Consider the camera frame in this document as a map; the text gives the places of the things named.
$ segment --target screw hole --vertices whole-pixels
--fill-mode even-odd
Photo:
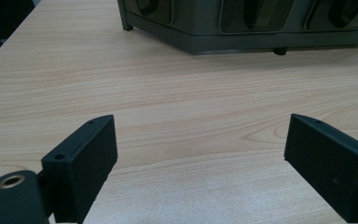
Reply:
[[[15,186],[18,186],[22,181],[24,181],[25,176],[23,175],[13,175],[0,182],[0,189],[10,189]]]
[[[63,155],[63,154],[58,154],[58,155],[56,155],[55,157],[54,157],[54,159],[56,159],[56,160],[61,160],[61,159],[63,159],[65,157],[65,155]]]

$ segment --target table surface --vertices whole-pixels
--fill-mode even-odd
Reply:
[[[44,0],[0,49],[0,175],[115,115],[85,223],[345,223],[283,160],[292,113],[358,139],[358,48],[190,55],[115,0]]]

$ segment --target gray object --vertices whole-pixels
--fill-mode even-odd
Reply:
[[[133,26],[190,52],[358,45],[358,0],[118,0]]]

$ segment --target wooden table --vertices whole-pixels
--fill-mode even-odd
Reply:
[[[190,55],[115,0],[45,0],[0,49],[0,175],[115,115],[86,223],[345,223],[283,160],[291,113],[358,139],[358,48]]]

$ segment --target metal ring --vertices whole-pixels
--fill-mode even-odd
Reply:
[[[0,189],[11,189],[25,180],[24,175],[11,175],[0,182]]]

